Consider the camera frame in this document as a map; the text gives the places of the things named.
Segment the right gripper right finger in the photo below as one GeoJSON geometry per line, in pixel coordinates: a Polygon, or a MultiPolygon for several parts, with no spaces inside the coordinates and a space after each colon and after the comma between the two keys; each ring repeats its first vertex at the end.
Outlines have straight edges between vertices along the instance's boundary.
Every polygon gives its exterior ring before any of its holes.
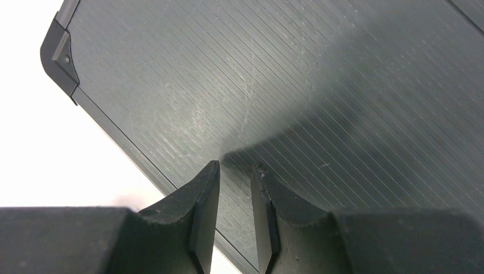
{"type": "Polygon", "coordinates": [[[325,211],[261,163],[251,191],[260,273],[483,272],[483,223],[465,211],[325,211]]]}

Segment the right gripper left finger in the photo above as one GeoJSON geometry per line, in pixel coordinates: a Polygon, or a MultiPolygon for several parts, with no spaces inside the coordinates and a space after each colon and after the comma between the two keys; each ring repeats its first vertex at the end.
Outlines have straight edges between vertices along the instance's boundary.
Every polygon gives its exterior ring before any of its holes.
{"type": "Polygon", "coordinates": [[[2,273],[210,273],[220,164],[134,212],[1,208],[2,273]]]}

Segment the black poker set case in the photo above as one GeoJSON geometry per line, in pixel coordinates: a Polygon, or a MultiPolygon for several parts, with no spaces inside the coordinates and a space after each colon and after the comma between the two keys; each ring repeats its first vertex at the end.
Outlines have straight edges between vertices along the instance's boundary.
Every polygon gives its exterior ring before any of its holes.
{"type": "Polygon", "coordinates": [[[40,55],[162,193],[220,162],[242,273],[254,162],[323,209],[483,218],[482,1],[64,1],[40,55]]]}

